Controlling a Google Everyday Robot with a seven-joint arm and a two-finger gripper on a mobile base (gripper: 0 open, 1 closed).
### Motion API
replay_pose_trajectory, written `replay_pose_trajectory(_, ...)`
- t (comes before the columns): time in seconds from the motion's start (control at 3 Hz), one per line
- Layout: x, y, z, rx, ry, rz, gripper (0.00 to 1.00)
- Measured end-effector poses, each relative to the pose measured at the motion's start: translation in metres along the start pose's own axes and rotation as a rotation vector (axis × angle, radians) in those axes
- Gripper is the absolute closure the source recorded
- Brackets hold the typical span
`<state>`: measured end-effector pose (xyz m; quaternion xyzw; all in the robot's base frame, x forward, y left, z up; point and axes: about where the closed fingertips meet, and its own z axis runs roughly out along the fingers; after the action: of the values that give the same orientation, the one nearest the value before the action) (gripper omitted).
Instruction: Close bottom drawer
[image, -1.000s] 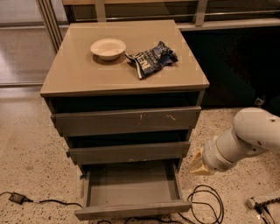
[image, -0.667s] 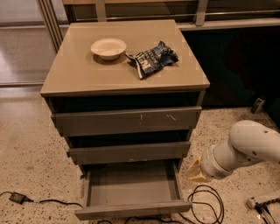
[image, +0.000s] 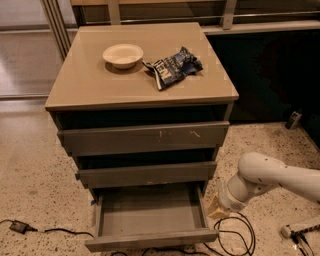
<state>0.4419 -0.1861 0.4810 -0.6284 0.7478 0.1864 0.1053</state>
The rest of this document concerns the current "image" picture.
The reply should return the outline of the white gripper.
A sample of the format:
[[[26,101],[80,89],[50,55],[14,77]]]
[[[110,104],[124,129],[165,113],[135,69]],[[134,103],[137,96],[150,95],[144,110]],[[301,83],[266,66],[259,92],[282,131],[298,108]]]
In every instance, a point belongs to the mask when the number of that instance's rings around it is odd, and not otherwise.
[[[219,185],[218,195],[214,194],[207,206],[207,216],[222,219],[228,217],[229,212],[241,211],[255,196],[256,187],[255,183],[245,180],[239,174],[233,175]]]

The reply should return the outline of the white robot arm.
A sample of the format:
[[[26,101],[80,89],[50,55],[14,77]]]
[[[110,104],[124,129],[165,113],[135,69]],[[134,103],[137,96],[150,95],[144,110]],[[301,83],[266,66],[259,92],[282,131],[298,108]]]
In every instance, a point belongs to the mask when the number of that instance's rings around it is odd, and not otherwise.
[[[284,162],[257,152],[243,154],[238,171],[218,186],[207,206],[212,219],[240,212],[249,201],[277,187],[313,202],[320,202],[320,171],[286,165]]]

